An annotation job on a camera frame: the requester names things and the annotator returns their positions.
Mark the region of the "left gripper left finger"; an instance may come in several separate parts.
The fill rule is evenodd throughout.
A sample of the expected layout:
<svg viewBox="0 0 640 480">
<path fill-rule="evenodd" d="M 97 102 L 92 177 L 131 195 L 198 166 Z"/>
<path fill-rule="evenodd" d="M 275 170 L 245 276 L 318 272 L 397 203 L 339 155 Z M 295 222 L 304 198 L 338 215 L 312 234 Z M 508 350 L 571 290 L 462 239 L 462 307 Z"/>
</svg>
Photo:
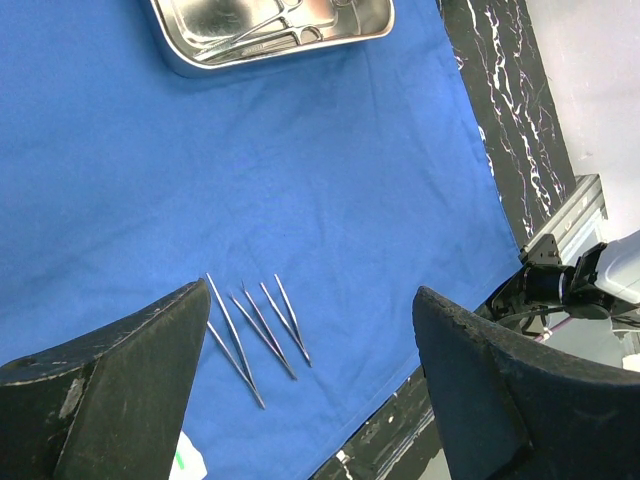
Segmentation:
<svg viewBox="0 0 640 480">
<path fill-rule="evenodd" d="M 197 280 L 3 365 L 2 478 L 168 478 L 210 307 Z"/>
</svg>

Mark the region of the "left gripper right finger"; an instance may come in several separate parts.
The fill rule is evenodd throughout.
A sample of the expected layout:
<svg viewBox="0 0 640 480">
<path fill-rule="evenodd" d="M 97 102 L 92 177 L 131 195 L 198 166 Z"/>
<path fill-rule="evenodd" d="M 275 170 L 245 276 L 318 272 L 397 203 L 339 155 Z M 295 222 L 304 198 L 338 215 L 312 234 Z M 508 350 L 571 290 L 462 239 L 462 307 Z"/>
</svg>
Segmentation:
<svg viewBox="0 0 640 480">
<path fill-rule="evenodd" d="M 550 348 L 425 286 L 412 318 L 452 478 L 638 478 L 638 373 Z"/>
</svg>

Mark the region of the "white suture packet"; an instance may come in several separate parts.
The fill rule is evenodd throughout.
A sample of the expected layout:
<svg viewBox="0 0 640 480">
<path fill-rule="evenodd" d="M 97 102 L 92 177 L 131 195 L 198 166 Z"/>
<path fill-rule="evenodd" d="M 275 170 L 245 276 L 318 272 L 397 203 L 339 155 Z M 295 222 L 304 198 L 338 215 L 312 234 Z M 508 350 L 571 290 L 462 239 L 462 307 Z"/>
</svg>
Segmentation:
<svg viewBox="0 0 640 480">
<path fill-rule="evenodd" d="M 203 480 L 206 476 L 207 469 L 202 454 L 181 431 L 168 479 Z"/>
</svg>

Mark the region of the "steel forceps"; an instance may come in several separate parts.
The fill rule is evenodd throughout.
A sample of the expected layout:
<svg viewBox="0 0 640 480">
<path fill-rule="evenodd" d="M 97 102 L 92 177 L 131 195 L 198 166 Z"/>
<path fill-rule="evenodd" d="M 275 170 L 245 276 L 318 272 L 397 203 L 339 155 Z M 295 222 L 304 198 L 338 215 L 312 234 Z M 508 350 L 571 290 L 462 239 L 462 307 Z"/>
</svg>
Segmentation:
<svg viewBox="0 0 640 480">
<path fill-rule="evenodd" d="M 222 340 L 221 335 L 219 334 L 219 332 L 215 329 L 215 327 L 213 326 L 213 324 L 208 321 L 207 322 L 207 327 L 209 328 L 211 334 L 214 336 L 214 339 L 216 340 L 216 342 L 218 343 L 218 345 L 220 346 L 220 348 L 223 350 L 224 355 L 226 356 L 226 358 L 229 360 L 229 362 L 234 366 L 234 368 L 236 369 L 236 371 L 238 372 L 239 376 L 243 379 L 243 381 L 245 382 L 245 384 L 248 386 L 249 390 L 251 391 L 252 395 L 254 396 L 257 404 L 259 405 L 259 407 L 262 410 L 266 409 L 266 404 L 261 396 L 261 394 L 259 393 L 259 390 L 256 386 L 255 380 L 253 378 L 253 374 L 251 371 L 251 368 L 249 366 L 248 363 L 248 359 L 246 357 L 241 339 L 239 337 L 238 331 L 236 329 L 236 326 L 230 316 L 230 313 L 226 307 L 226 304 L 224 303 L 224 301 L 222 300 L 222 296 L 218 290 L 218 288 L 216 287 L 213 278 L 211 277 L 209 272 L 205 273 L 205 278 L 209 284 L 209 287 L 211 288 L 211 291 L 214 295 L 214 298 L 217 302 L 218 308 L 224 318 L 225 321 L 225 325 L 227 327 L 227 330 L 229 332 L 232 344 L 234 346 L 234 349 L 236 351 L 236 355 L 233 355 L 229 349 L 229 347 L 225 344 L 225 342 Z"/>
<path fill-rule="evenodd" d="M 281 363 L 283 368 L 288 373 L 289 377 L 292 380 L 297 381 L 298 377 L 293 367 L 290 365 L 290 363 L 286 359 L 286 356 L 279 342 L 274 336 L 272 330 L 270 329 L 268 323 L 266 322 L 266 319 L 264 318 L 262 312 L 258 308 L 257 304 L 255 303 L 253 297 L 249 293 L 244 283 L 241 284 L 241 290 L 245 298 L 249 302 L 251 311 L 248 311 L 247 309 L 245 309 L 243 304 L 239 300 L 237 300 L 232 294 L 230 294 L 229 297 L 231 298 L 232 302 L 240 310 L 240 312 L 245 317 L 245 319 L 253 326 L 257 335 L 263 340 L 263 342 L 268 346 L 268 348 L 276 356 L 278 361 Z"/>
<path fill-rule="evenodd" d="M 278 319 L 280 320 L 281 324 L 283 325 L 283 327 L 285 328 L 285 330 L 288 332 L 289 336 L 291 337 L 291 339 L 294 341 L 294 343 L 297 345 L 299 351 L 301 352 L 306 364 L 312 368 L 313 367 L 313 362 L 311 359 L 311 355 L 309 353 L 309 350 L 307 349 L 304 340 L 301 336 L 301 332 L 300 332 L 300 328 L 299 328 L 299 322 L 297 320 L 297 316 L 296 313 L 293 309 L 293 306 L 291 304 L 291 301 L 289 299 L 289 296 L 287 294 L 287 291 L 282 283 L 282 280 L 280 278 L 280 276 L 277 273 L 273 274 L 274 280 L 276 282 L 279 294 L 282 298 L 282 302 L 284 307 L 281 308 L 280 305 L 278 304 L 278 302 L 276 301 L 275 297 L 270 293 L 269 289 L 267 288 L 267 286 L 265 285 L 264 282 L 260 283 L 260 288 L 262 290 L 262 292 L 264 293 L 264 295 L 266 296 L 266 299 L 270 305 L 270 307 L 272 308 L 272 310 L 274 311 L 275 315 L 278 317 Z"/>
</svg>

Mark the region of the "blue surgical drape cloth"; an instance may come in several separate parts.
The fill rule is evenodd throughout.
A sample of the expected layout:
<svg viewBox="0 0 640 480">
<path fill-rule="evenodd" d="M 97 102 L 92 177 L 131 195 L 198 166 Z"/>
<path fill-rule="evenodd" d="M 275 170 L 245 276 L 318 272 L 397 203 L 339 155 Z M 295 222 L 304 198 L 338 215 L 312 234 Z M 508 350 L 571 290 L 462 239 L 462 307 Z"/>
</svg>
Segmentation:
<svg viewBox="0 0 640 480">
<path fill-rule="evenodd" d="M 187 79 L 136 1 L 1 5 L 1 358 L 209 272 L 266 409 L 207 338 L 184 429 L 212 479 L 305 479 L 419 365 L 426 285 L 474 309 L 517 246 L 434 2 L 381 39 Z M 270 307 L 287 291 L 310 368 Z"/>
</svg>

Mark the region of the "metal instrument tray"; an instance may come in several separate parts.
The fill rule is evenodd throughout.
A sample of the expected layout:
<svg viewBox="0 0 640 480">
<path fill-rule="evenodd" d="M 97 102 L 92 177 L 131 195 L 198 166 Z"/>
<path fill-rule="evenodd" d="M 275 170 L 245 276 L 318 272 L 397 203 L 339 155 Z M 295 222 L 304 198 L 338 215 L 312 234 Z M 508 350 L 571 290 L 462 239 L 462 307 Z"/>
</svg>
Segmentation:
<svg viewBox="0 0 640 480">
<path fill-rule="evenodd" d="M 150 0 L 140 6 L 165 63 L 186 78 L 381 38 L 396 19 L 390 0 Z"/>
</svg>

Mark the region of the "steel hemostat clamp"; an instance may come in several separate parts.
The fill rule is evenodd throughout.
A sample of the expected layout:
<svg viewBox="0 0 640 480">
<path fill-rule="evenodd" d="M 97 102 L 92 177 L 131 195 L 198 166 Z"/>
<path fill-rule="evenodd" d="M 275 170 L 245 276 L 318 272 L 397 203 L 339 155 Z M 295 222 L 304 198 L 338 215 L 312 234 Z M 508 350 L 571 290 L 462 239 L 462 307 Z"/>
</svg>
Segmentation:
<svg viewBox="0 0 640 480">
<path fill-rule="evenodd" d="M 315 24 L 295 25 L 291 21 L 291 13 L 302 4 L 303 1 L 294 1 L 293 3 L 277 1 L 279 8 L 277 14 L 262 20 L 242 33 L 205 47 L 195 56 L 195 60 L 204 62 L 285 36 L 292 36 L 296 45 L 302 46 L 305 44 L 303 36 L 306 32 L 313 35 L 313 43 L 323 41 L 324 34 Z"/>
</svg>

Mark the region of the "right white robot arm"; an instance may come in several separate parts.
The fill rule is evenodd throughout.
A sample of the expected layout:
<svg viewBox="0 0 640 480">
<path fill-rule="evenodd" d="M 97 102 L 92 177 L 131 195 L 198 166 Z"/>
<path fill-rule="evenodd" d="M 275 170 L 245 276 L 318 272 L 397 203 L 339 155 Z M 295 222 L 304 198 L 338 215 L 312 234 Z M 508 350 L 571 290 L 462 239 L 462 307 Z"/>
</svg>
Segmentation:
<svg viewBox="0 0 640 480">
<path fill-rule="evenodd" d="M 478 316 L 529 337 L 536 318 L 542 337 L 559 330 L 562 326 L 549 327 L 547 318 L 561 312 L 568 320 L 610 320 L 639 330 L 637 232 L 596 244 L 573 265 L 561 260 L 555 236 L 545 234 L 520 260 L 522 267 L 476 310 Z"/>
</svg>

